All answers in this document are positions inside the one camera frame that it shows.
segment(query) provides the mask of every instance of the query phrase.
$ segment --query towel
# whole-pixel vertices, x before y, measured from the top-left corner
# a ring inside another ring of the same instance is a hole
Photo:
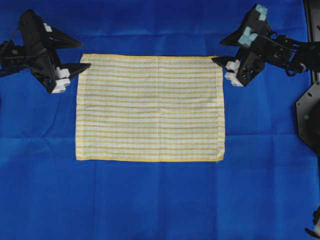
[[[223,72],[212,56],[84,54],[76,159],[216,162],[225,153]]]

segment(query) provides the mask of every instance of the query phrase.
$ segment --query table surface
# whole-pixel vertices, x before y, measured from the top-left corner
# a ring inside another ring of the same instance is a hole
[[[5,1],[1,40],[20,14],[84,45],[82,53],[233,56],[219,45],[253,0]],[[261,0],[279,34],[307,41],[301,0]],[[22,44],[21,37],[15,38]],[[49,95],[29,70],[0,80],[0,238],[309,239],[319,204],[317,157],[296,136],[296,100],[310,74],[266,64],[248,87],[224,80],[226,153],[219,163],[76,161],[78,79]]]

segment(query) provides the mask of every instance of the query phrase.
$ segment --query metal plate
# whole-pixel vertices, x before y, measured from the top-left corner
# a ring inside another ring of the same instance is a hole
[[[320,41],[320,28],[318,27],[320,25],[320,1],[304,0],[303,3],[309,42]],[[313,82],[320,80],[320,73],[311,71],[311,80]]]
[[[320,150],[315,148],[315,140],[308,134],[308,120],[311,110],[320,102],[320,82],[315,82],[306,91],[302,97],[295,103],[298,134],[300,139],[307,144],[318,156],[320,156]]]

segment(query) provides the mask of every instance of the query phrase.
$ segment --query yellow stripe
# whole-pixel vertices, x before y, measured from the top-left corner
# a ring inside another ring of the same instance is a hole
[[[85,86],[85,87],[91,87],[91,86],[97,86],[97,87],[104,87],[105,84],[92,84],[93,82],[96,83],[98,82],[97,79],[90,79],[90,78],[84,78],[86,82],[91,82],[87,84],[80,83],[78,86]],[[209,85],[209,84],[214,84],[212,87],[214,88],[216,86],[217,81],[126,81],[126,80],[115,80],[115,79],[102,79],[100,80],[101,82],[104,83],[126,83],[126,84],[194,84],[194,85]]]
[[[169,124],[169,125],[193,125],[193,124],[207,124],[207,125],[212,125],[216,123],[216,120],[212,120],[212,121],[204,121],[204,122],[159,122],[158,119],[155,119],[155,121],[149,121],[149,122],[130,122],[130,121],[103,121],[103,120],[92,120],[92,119],[76,119],[77,122],[86,122],[86,123],[106,123],[106,124],[138,124],[138,125],[142,125],[142,124]]]
[[[118,141],[96,141],[96,140],[77,140],[77,144],[129,144],[129,145],[160,145],[160,144],[168,144],[167,142],[118,142]],[[170,145],[217,145],[217,144],[225,144],[224,141],[222,142],[172,142]]]
[[[185,86],[185,87],[172,87],[172,86],[137,86],[137,85],[133,85],[133,86],[123,86],[123,85],[113,85],[113,84],[88,84],[90,87],[106,87],[106,88],[124,88],[124,89],[177,89],[177,90],[187,90],[187,89],[207,89],[208,86],[204,85],[204,86]],[[107,91],[112,91],[112,89],[86,89],[86,88],[78,88],[78,90],[87,90],[88,92],[105,92]],[[187,92],[169,92],[174,93],[174,94],[187,94]]]
[[[121,75],[112,75],[112,74],[92,74],[86,73],[85,76],[93,76],[93,77],[107,77],[107,78],[121,78],[121,79],[212,79],[212,76],[121,76]]]
[[[103,129],[109,129],[110,126],[104,126],[104,125],[93,125],[93,124],[76,124],[76,127],[97,127],[97,128],[103,128]],[[121,129],[154,129],[154,127],[145,127],[145,126],[119,126]],[[220,127],[164,127],[159,126],[157,129],[172,129],[172,130],[182,130],[182,129],[220,129]],[[217,133],[225,134],[224,131],[217,131]]]
[[[95,112],[95,113],[116,113],[116,114],[153,114],[159,113],[158,111],[116,111],[116,110],[91,110],[91,109],[77,109],[78,112]],[[212,114],[212,113],[225,113],[224,108],[222,110],[218,110],[217,108],[213,109],[212,111],[170,111],[166,112],[165,114]]]
[[[108,119],[145,119],[145,116],[113,116],[113,115],[95,115],[95,114],[83,114],[77,113],[76,117],[95,117],[95,118],[108,118]],[[214,116],[194,116],[194,117],[170,117],[170,116],[156,116],[160,119],[172,119],[172,120],[192,120],[192,119],[213,119]]]
[[[158,150],[158,151],[216,151],[218,150],[217,147],[215,148],[196,148],[196,147],[190,147],[190,148],[170,148],[170,147],[113,147],[113,146],[77,146],[76,149],[115,149],[115,150]]]
[[[150,158],[128,158],[128,157],[103,157],[103,156],[76,156],[78,161],[86,161],[86,160],[108,160],[108,161],[121,161],[121,162],[219,162],[223,158],[220,156],[218,158],[161,158],[161,159],[150,159]]]
[[[120,68],[120,69],[166,69],[166,70],[198,70],[198,69],[221,69],[220,66],[187,66],[187,67],[168,67],[168,66],[123,66],[123,65],[110,65],[110,64],[92,64],[91,69],[95,69],[94,67],[103,67],[103,68]]]
[[[102,78],[87,78],[84,75],[79,75],[80,78],[80,82],[86,82],[86,86],[92,86],[92,83],[108,83],[108,82],[112,82],[112,83],[129,83],[129,84],[145,84],[145,83],[152,83],[152,81],[149,81],[148,79],[146,79],[146,81],[127,81],[127,80],[119,80],[119,79],[102,79]],[[159,84],[164,84],[164,83],[168,83],[168,84],[173,84],[172,81],[161,81],[161,79],[159,79],[158,82],[153,81],[153,83],[159,83]],[[190,81],[179,81],[179,82],[175,82],[176,84],[191,84]],[[198,84],[204,84],[204,83],[208,83],[205,81],[197,81]],[[218,81],[212,81],[212,84],[215,84],[214,86],[212,86],[213,88],[216,89],[223,89],[223,84],[222,82],[218,82]]]
[[[103,73],[123,73],[123,74],[215,74],[216,71],[195,71],[195,72],[168,72],[168,71],[119,71],[119,70],[102,70],[102,69],[92,69],[91,67],[88,69],[88,72],[103,72]]]
[[[93,89],[93,88],[78,88],[78,91],[82,90],[81,93],[85,92],[85,93],[94,93],[94,92],[106,92],[106,93],[128,93],[128,94],[177,94],[177,95],[190,95],[190,94],[217,94],[217,93],[221,93],[219,91],[191,91],[191,92],[179,92],[179,91],[173,91],[173,92],[168,92],[168,91],[132,91],[132,90],[116,90],[116,89]]]
[[[99,102],[99,103],[121,103],[121,104],[132,104],[132,101],[125,101],[125,100],[109,100],[109,99],[93,99],[92,101]],[[216,103],[215,101],[196,101],[196,102],[172,102],[172,101],[135,101],[134,104],[171,104],[171,105],[190,105],[190,104],[209,104],[209,103]]]
[[[212,137],[152,137],[152,136],[102,136],[102,135],[80,135],[78,133],[88,133],[88,132],[93,132],[93,133],[115,133],[115,134],[132,134],[133,132],[131,131],[93,131],[86,129],[86,131],[78,131],[77,130],[77,135],[75,136],[76,141],[77,139],[83,139],[83,138],[98,138],[98,139],[145,139],[145,140],[216,140],[217,136],[212,136]]]
[[[105,94],[83,94],[78,93],[77,96],[84,96],[84,97],[106,97],[106,98],[138,98],[138,99],[145,99],[145,98],[157,98],[157,99],[199,99],[205,96],[189,96],[189,97],[173,97],[173,96],[126,96],[126,95],[105,95]],[[223,96],[217,96],[216,98],[224,100]]]
[[[118,61],[118,60],[101,60],[101,59],[94,59],[94,58],[83,58],[81,59],[82,63],[86,63],[86,62],[100,62],[100,63],[117,63],[117,64],[144,64],[144,65],[148,65],[148,64],[168,64],[168,65],[193,65],[193,64],[206,64],[206,65],[211,65],[211,66],[215,66],[216,64],[214,64],[213,62],[164,62],[164,61]]]
[[[166,59],[166,60],[184,60],[184,59],[199,59],[199,60],[210,60],[212,58],[216,58],[217,56],[212,55],[212,56],[137,56],[137,55],[123,55],[123,54],[101,54],[101,53],[84,53],[83,58],[87,57],[99,57],[99,58],[121,58],[121,59]]]
[[[120,108],[120,109],[159,109],[159,106],[118,106],[118,105],[98,105],[98,104],[82,104],[77,103],[77,106],[82,107],[88,107],[88,108],[94,108],[94,107],[104,107],[104,108]],[[171,106],[166,107],[167,109],[212,109],[214,106],[188,106],[188,107],[182,107],[182,106]]]
[[[110,155],[137,155],[137,156],[145,156],[145,155],[148,155],[148,156],[196,156],[196,155],[211,155],[210,153],[207,153],[207,154],[203,154],[203,153],[181,153],[181,154],[178,154],[178,153],[134,153],[134,152],[107,152],[107,151],[77,151],[75,153],[76,155],[79,155],[79,154],[82,154],[82,155],[85,155],[85,154],[110,154]]]

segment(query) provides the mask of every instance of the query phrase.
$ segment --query striped cloth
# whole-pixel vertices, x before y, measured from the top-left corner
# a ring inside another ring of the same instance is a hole
[[[222,69],[211,57],[84,54],[76,159],[215,162],[225,152]]]

